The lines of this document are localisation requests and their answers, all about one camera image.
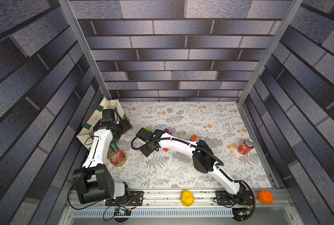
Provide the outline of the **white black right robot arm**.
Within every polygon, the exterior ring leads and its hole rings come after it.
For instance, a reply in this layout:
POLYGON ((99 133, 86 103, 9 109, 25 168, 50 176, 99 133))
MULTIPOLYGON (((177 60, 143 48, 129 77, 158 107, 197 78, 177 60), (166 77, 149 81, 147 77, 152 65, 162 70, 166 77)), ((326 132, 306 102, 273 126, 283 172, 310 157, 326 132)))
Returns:
POLYGON ((132 139, 131 148, 141 151, 146 157, 158 150, 171 150, 192 158, 194 168, 204 174, 209 174, 225 189, 227 195, 235 204, 251 206, 255 203, 254 194, 243 180, 236 180, 224 169, 224 163, 214 155, 211 148, 203 140, 186 141, 156 130, 151 132, 141 128, 132 139))

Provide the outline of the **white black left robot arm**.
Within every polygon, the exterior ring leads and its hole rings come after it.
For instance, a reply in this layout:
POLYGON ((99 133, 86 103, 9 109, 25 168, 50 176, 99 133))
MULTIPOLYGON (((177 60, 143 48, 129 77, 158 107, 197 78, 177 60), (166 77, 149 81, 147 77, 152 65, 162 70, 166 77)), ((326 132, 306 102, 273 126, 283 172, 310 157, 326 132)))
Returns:
POLYGON ((119 140, 130 128, 128 119, 122 119, 116 108, 102 111, 102 118, 93 127, 90 153, 82 167, 73 173, 73 186, 81 204, 109 199, 121 205, 130 202, 128 185, 115 182, 106 165, 111 142, 119 140))

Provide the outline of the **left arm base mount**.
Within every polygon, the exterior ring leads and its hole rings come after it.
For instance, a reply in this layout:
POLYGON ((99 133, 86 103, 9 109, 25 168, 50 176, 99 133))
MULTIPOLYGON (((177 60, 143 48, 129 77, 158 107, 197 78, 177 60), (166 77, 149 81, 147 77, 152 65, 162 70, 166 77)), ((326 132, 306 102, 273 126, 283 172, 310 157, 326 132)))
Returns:
POLYGON ((121 197, 112 198, 106 200, 105 206, 113 206, 113 205, 123 205, 123 206, 142 206, 143 205, 143 191, 130 191, 129 194, 123 195, 121 197))

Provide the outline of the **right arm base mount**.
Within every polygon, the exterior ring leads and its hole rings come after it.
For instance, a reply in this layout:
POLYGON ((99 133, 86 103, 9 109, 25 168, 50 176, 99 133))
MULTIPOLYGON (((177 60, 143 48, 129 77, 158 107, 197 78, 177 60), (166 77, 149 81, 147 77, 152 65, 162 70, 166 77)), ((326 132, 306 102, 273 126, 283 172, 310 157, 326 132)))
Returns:
POLYGON ((239 192, 237 195, 229 194, 226 191, 216 191, 215 194, 218 205, 224 205, 228 207, 236 205, 252 206, 254 202, 251 192, 248 190, 239 192))

